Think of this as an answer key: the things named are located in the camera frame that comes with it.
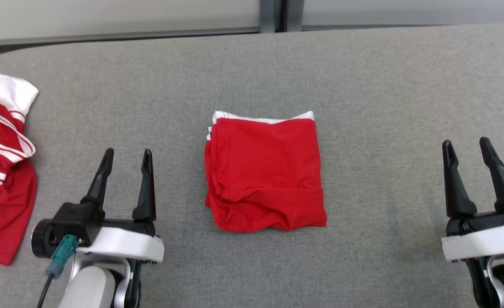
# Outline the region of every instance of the robotic arm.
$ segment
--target robotic arm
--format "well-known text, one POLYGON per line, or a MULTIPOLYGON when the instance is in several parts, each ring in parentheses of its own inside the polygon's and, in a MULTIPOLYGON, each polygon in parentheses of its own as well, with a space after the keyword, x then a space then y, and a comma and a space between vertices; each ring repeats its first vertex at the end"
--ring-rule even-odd
POLYGON ((490 140, 480 138, 484 163, 489 168, 497 201, 495 211, 477 213, 465 191, 457 166, 459 160, 449 140, 442 144, 445 202, 449 222, 442 238, 446 260, 469 267, 476 303, 481 308, 504 308, 504 164, 490 140))
POLYGON ((80 203, 64 203, 52 219, 41 220, 33 230, 31 249, 39 258, 50 258, 68 234, 77 238, 70 282, 59 308, 137 308, 142 265, 162 262, 164 245, 153 224, 156 206, 151 151, 144 152, 140 195, 131 220, 105 218, 103 199, 112 165, 110 148, 80 203), (122 265, 124 272, 99 264, 122 265))

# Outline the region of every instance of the red and white shirt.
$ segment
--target red and white shirt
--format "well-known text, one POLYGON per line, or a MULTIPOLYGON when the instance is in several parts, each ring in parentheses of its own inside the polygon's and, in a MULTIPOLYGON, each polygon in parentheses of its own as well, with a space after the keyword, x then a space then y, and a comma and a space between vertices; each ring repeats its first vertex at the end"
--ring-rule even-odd
POLYGON ((35 172, 27 161, 35 147, 24 135, 26 115, 38 90, 0 74, 0 264, 18 251, 35 200, 35 172))

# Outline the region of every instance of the gray table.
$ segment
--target gray table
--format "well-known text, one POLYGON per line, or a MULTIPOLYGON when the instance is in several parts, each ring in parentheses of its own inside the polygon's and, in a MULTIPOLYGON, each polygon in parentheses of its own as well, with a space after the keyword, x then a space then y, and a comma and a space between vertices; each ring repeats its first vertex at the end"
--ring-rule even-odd
POLYGON ((166 254, 142 274, 144 308, 475 306, 466 266, 442 254, 441 143, 453 140, 469 195, 492 208, 478 139, 504 161, 504 25, 54 45, 0 55, 0 72, 40 90, 27 120, 37 199, 0 266, 0 308, 35 306, 48 261, 31 254, 33 227, 86 193, 107 147, 112 218, 130 216, 144 148, 154 156, 166 254), (326 228, 216 228, 203 170, 214 110, 315 112, 326 228))

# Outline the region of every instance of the white wall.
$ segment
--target white wall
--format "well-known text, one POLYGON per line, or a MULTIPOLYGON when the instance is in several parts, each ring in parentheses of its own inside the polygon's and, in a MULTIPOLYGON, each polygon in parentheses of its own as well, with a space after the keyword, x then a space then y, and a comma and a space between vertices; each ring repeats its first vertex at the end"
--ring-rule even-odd
POLYGON ((504 22, 504 0, 305 0, 303 26, 504 22))
POLYGON ((0 41, 258 27, 259 0, 0 0, 0 41))

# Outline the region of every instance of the crumpled red and white jersey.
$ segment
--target crumpled red and white jersey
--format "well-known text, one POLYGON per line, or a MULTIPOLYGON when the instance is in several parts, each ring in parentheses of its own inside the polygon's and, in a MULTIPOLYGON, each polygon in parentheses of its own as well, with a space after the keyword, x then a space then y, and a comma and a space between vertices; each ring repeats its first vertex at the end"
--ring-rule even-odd
POLYGON ((288 120, 216 111, 206 138, 206 206, 219 228, 326 226, 312 111, 288 120))
POLYGON ((27 228, 36 192, 35 147, 24 135, 26 115, 38 90, 0 74, 0 264, 10 265, 27 228))

